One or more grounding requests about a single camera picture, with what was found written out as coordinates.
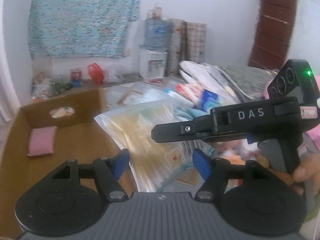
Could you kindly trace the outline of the person's right hand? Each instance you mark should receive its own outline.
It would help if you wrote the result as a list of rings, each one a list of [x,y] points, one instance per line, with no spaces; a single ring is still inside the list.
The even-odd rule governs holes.
[[[295,169],[292,175],[273,170],[270,167],[269,161],[260,150],[257,152],[256,161],[261,166],[268,168],[270,172],[276,175],[285,184],[292,186],[293,189],[300,195],[302,195],[303,189],[299,186],[296,186],[296,184],[307,179],[312,179],[313,195],[316,196],[319,194],[319,154],[308,154],[307,157],[304,158],[300,165]]]

